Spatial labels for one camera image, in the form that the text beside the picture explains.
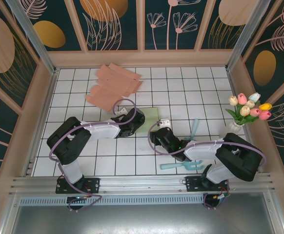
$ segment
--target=pink tulip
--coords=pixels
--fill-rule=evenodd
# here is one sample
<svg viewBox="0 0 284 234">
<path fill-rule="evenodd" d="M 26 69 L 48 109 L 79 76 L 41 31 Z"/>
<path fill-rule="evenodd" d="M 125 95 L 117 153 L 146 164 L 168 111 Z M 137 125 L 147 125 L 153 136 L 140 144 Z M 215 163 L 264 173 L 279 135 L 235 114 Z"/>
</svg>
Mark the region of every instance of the pink tulip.
<svg viewBox="0 0 284 234">
<path fill-rule="evenodd" d="M 271 113 L 269 111 L 261 111 L 261 113 L 259 114 L 259 119 L 266 120 L 270 118 L 270 116 L 271 116 Z"/>
<path fill-rule="evenodd" d="M 247 98 L 244 94 L 240 93 L 238 95 L 238 101 L 240 105 L 245 105 L 247 103 Z"/>
<path fill-rule="evenodd" d="M 258 108 L 250 109 L 250 115 L 253 117 L 257 117 L 261 113 L 261 110 Z"/>
</svg>

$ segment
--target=light blue toy rake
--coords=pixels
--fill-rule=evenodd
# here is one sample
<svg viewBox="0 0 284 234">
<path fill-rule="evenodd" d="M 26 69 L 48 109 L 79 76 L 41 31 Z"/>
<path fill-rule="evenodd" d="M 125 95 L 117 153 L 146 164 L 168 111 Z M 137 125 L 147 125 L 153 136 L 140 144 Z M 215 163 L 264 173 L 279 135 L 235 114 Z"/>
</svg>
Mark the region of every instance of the light blue toy rake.
<svg viewBox="0 0 284 234">
<path fill-rule="evenodd" d="M 184 166 L 185 169 L 187 169 L 188 171 L 201 170 L 201 169 L 204 168 L 204 166 L 192 167 L 192 165 L 198 165 L 198 164 L 201 164 L 201 163 L 202 163 L 201 160 L 199 160 L 198 162 L 167 163 L 167 164 L 161 164 L 161 169 L 165 170 L 165 169 L 177 168 L 177 167 Z"/>
</svg>

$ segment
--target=white tiled floor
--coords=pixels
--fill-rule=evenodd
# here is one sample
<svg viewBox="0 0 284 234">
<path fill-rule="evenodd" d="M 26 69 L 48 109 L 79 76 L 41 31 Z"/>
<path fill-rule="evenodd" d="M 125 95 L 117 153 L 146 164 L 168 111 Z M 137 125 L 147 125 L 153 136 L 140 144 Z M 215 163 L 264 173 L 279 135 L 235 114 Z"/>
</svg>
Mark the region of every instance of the white tiled floor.
<svg viewBox="0 0 284 234">
<path fill-rule="evenodd" d="M 194 137 L 197 141 L 218 139 L 219 130 L 232 119 L 225 111 L 232 109 L 228 98 L 231 87 L 224 67 L 147 67 L 130 68 L 142 75 L 143 84 L 129 98 L 138 108 L 157 107 L 160 118 L 172 121 L 174 135 L 190 135 L 194 119 L 199 125 Z M 96 84 L 97 69 L 62 69 L 50 105 L 48 119 L 42 134 L 33 176 L 59 176 L 55 163 L 47 157 L 47 138 L 71 116 L 83 121 L 105 121 L 113 114 L 102 111 L 85 101 L 85 95 Z M 78 163 L 86 176 L 129 176 L 159 174 L 192 174 L 184 167 L 161 170 L 160 164 L 174 163 L 171 156 L 155 155 L 148 145 L 146 134 L 129 138 L 89 141 Z M 204 160 L 202 165 L 215 163 Z"/>
</svg>

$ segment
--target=tulip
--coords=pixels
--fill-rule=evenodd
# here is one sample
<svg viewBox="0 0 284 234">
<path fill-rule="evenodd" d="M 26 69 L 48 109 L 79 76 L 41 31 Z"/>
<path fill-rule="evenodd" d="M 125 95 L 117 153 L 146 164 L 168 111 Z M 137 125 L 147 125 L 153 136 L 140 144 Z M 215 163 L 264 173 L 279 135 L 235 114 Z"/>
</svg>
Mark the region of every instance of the tulip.
<svg viewBox="0 0 284 234">
<path fill-rule="evenodd" d="M 261 113 L 261 110 L 258 108 L 253 108 L 250 110 L 250 115 L 253 117 L 257 117 Z"/>
<path fill-rule="evenodd" d="M 239 104 L 245 105 L 247 103 L 247 98 L 244 94 L 241 93 L 238 95 L 238 101 L 239 101 Z"/>
<path fill-rule="evenodd" d="M 240 110 L 241 116 L 247 116 L 250 113 L 250 108 L 248 106 L 243 106 Z"/>
<path fill-rule="evenodd" d="M 248 100 L 245 106 L 248 106 L 249 108 L 253 108 L 255 106 L 255 103 L 252 100 Z"/>
<path fill-rule="evenodd" d="M 249 96 L 248 100 L 251 100 L 253 102 L 258 101 L 260 98 L 260 94 L 259 93 L 254 93 L 252 95 Z"/>
<path fill-rule="evenodd" d="M 229 98 L 229 102 L 231 106 L 236 106 L 238 104 L 238 99 L 236 98 L 236 96 L 231 96 Z"/>
<path fill-rule="evenodd" d="M 261 111 L 261 113 L 259 114 L 259 119 L 266 120 L 270 118 L 270 116 L 271 116 L 271 113 L 269 111 Z"/>
<path fill-rule="evenodd" d="M 262 111 L 268 111 L 272 108 L 272 105 L 270 103 L 265 103 L 259 106 L 259 109 Z"/>
</svg>

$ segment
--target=light blue handle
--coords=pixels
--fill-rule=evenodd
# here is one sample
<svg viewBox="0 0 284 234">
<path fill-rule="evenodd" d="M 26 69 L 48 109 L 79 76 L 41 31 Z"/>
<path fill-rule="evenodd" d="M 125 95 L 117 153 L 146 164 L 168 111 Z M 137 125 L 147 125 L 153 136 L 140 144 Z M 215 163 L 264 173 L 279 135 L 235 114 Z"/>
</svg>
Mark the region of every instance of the light blue handle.
<svg viewBox="0 0 284 234">
<path fill-rule="evenodd" d="M 161 164 L 160 165 L 162 170 L 181 167 L 181 166 L 182 166 L 182 163 L 167 163 L 167 164 Z"/>
</svg>

